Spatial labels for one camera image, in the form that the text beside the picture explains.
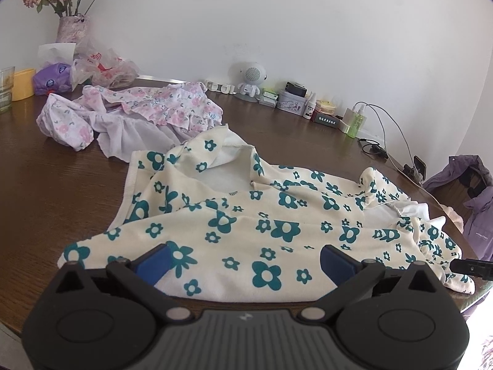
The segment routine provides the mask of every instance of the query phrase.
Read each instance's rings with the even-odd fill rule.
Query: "phone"
[[[414,156],[414,166],[417,171],[423,176],[423,181],[426,179],[426,164],[418,156]]]

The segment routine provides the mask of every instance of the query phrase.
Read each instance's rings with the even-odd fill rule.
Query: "blue gripper pad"
[[[325,245],[320,251],[320,267],[337,286],[354,277],[363,268],[359,261],[331,245]]]

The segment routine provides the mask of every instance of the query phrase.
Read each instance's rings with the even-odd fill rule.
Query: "white floral garment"
[[[332,244],[358,261],[375,258],[392,268],[426,261],[445,286],[474,293],[471,279],[449,269],[462,252],[441,231],[442,217],[400,217],[392,224],[382,220],[378,229],[365,227],[371,208],[410,201],[377,170],[367,168],[355,183],[272,166],[253,146],[224,144],[227,134],[233,134],[227,126],[216,127],[166,155],[134,152],[112,228],[67,246],[58,266],[79,260],[85,268],[101,268],[117,257],[135,259],[167,243],[172,269],[155,286],[168,295],[310,301],[335,288],[320,268],[320,250]],[[245,180],[248,190],[213,190],[202,180],[215,168]]]

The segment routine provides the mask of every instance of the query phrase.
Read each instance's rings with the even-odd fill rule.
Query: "purple tissue pack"
[[[33,76],[34,93],[48,95],[50,93],[70,92],[70,65],[53,64],[43,68]]]

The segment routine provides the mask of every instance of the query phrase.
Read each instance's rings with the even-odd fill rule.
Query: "small white figure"
[[[247,63],[240,73],[245,81],[238,85],[239,93],[250,97],[260,95],[258,85],[267,79],[265,68],[259,63]]]

